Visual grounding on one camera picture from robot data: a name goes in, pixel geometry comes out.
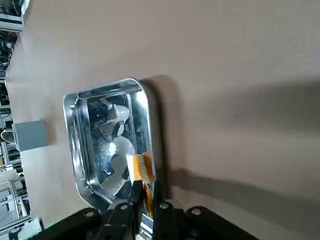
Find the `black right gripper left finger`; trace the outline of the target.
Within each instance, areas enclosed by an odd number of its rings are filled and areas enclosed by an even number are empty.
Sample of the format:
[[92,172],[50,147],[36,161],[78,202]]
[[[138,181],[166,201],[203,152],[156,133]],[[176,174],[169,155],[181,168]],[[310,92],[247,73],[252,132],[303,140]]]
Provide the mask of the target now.
[[32,237],[33,240],[134,240],[143,205],[143,181],[136,180],[128,200],[113,202],[105,213],[84,208]]

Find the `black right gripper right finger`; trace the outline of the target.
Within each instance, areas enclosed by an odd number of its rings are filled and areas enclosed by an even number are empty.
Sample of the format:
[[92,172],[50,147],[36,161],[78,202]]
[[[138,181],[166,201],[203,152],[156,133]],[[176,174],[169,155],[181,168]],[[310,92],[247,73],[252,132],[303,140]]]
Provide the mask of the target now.
[[256,237],[204,206],[188,210],[165,199],[163,185],[154,183],[153,240],[255,240]]

